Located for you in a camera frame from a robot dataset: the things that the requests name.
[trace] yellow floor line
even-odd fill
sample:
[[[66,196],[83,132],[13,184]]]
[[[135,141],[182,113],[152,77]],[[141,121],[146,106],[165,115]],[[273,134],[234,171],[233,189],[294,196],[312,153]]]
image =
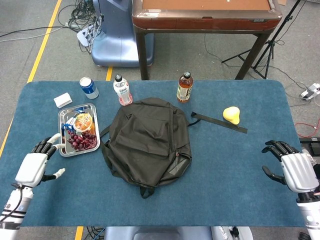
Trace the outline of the yellow floor line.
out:
[[[12,118],[12,120],[10,122],[10,125],[9,125],[9,128],[8,128],[8,131],[6,131],[5,137],[3,139],[3,142],[2,142],[2,145],[1,145],[1,148],[0,148],[0,158],[1,158],[2,152],[4,151],[4,148],[5,148],[5,145],[6,145],[6,141],[7,141],[7,138],[8,138],[8,134],[9,134],[13,119],[14,118]]]
[[[56,16],[57,16],[57,13],[58,13],[58,10],[59,10],[59,7],[60,7],[60,4],[61,4],[61,1],[62,0],[58,0],[56,2],[56,5],[55,5],[55,8],[53,10],[53,13],[52,13],[52,17],[51,17],[51,20],[49,22],[49,25],[48,27],[52,27],[54,25],[54,22],[55,22],[55,19],[56,19]],[[42,57],[42,54],[44,53],[44,50],[45,50],[45,47],[47,45],[47,41],[48,41],[48,38],[49,38],[49,33],[51,32],[51,28],[48,28],[46,30],[46,35],[44,35],[44,38],[43,38],[43,41],[42,41],[42,44],[41,44],[41,47],[39,49],[39,52],[38,52],[38,55],[36,56],[36,59],[35,59],[35,62],[33,64],[33,67],[32,67],[32,70],[31,70],[31,73],[29,75],[29,78],[28,78],[28,81],[26,83],[30,83],[33,81],[35,75],[36,75],[36,71],[37,71],[37,68],[38,68],[38,65],[40,63],[40,60],[41,60],[41,57]]]
[[[83,226],[77,226],[74,240],[81,240],[83,233],[84,233],[84,227]]]
[[[105,80],[106,80],[106,81],[110,81],[110,80],[111,80],[112,70],[113,70],[113,67],[112,67],[112,66],[109,66],[109,67],[108,67],[108,71],[106,72],[106,77],[105,77]]]

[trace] brown table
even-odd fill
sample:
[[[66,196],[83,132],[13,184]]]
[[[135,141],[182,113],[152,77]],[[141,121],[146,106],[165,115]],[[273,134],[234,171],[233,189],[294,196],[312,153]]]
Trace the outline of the brown table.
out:
[[[235,77],[241,80],[281,18],[277,0],[133,0],[141,79],[149,79],[146,34],[253,34],[257,39]]]

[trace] black backpack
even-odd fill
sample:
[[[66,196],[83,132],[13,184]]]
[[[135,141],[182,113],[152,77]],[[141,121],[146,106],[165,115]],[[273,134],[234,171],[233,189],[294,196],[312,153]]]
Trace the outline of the black backpack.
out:
[[[177,180],[192,159],[188,124],[181,109],[159,98],[122,106],[100,133],[109,132],[100,147],[112,175],[139,186],[144,199]]]

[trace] tripod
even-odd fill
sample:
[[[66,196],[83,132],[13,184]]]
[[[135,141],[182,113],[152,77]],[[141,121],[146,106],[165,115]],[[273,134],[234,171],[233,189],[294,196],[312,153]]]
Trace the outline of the tripod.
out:
[[[282,22],[282,24],[280,25],[279,29],[276,31],[276,33],[274,34],[273,38],[271,40],[268,40],[265,45],[267,45],[267,47],[265,48],[264,52],[262,53],[262,55],[260,56],[260,58],[258,59],[258,61],[256,62],[256,64],[254,66],[251,66],[251,68],[263,79],[267,79],[267,75],[268,75],[268,70],[269,70],[269,65],[270,65],[270,59],[272,57],[272,59],[274,59],[274,48],[275,48],[275,44],[276,44],[276,38],[278,37],[278,35],[280,34],[281,30],[284,28],[284,26],[286,25],[287,22],[289,22],[293,16],[292,13],[295,11],[295,9],[297,8],[297,6],[299,5],[301,0],[297,0],[296,3],[294,4],[294,6],[292,7],[292,9],[290,10],[290,12],[288,13],[288,15],[284,18],[284,21]],[[232,56],[226,60],[223,60],[221,63],[225,63],[231,59],[234,58],[240,58],[242,61],[245,61],[245,59],[242,57],[243,54],[246,54],[248,52],[250,52],[251,49],[241,52],[235,56]],[[266,68],[265,68],[265,74],[262,75],[258,70],[257,67],[259,66],[259,64],[261,63],[263,57],[268,53],[268,57],[267,57],[267,63],[266,63]]]

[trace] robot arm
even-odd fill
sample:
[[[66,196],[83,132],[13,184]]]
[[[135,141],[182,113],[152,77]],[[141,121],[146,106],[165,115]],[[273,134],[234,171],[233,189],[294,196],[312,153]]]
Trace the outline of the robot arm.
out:
[[[275,175],[268,167],[264,173],[272,180],[287,185],[298,194],[297,205],[312,240],[320,239],[319,181],[306,153],[300,153],[283,141],[268,141],[262,153],[271,152],[280,162],[283,176]]]
[[[59,178],[65,172],[65,169],[61,168],[54,174],[45,175],[48,160],[57,149],[66,147],[65,144],[54,144],[59,137],[60,133],[57,133],[44,139],[24,157],[15,177],[16,183],[12,184],[16,190],[12,191],[0,216],[1,239],[14,240],[16,238],[34,195],[32,189],[41,182]]]

